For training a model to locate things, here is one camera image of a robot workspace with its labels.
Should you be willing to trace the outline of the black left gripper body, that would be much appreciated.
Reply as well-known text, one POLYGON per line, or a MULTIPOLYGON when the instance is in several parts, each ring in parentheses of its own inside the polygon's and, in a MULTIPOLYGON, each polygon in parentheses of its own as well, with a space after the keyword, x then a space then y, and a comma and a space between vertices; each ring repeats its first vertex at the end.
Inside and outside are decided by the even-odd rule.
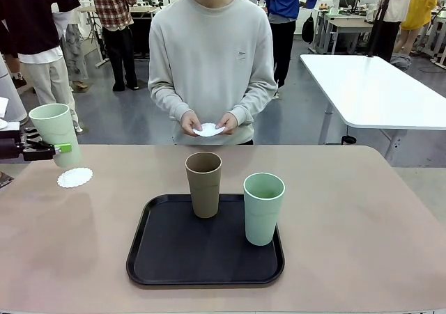
POLYGON ((17 159, 23 153, 24 136, 20 129, 1 130, 0 159, 17 159))

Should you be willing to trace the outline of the person's right hand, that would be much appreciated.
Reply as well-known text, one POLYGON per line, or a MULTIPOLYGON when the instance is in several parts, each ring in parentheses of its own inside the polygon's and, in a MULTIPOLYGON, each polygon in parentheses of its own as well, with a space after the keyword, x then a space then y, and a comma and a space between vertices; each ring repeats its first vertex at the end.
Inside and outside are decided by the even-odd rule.
POLYGON ((196 131, 200 132, 202 130, 201 123, 193 111, 186 111, 181 117, 180 124, 183 133, 188 136, 196 137, 198 136, 196 131))

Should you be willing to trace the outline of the person's left hand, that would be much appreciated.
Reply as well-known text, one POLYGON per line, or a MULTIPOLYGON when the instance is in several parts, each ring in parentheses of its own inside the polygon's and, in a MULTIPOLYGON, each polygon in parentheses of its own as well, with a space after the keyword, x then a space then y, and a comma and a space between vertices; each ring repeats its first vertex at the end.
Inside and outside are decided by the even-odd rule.
POLYGON ((220 134, 232 135, 238 127, 237 118, 232 113, 226 113, 216 125, 216 129, 224 128, 220 134))

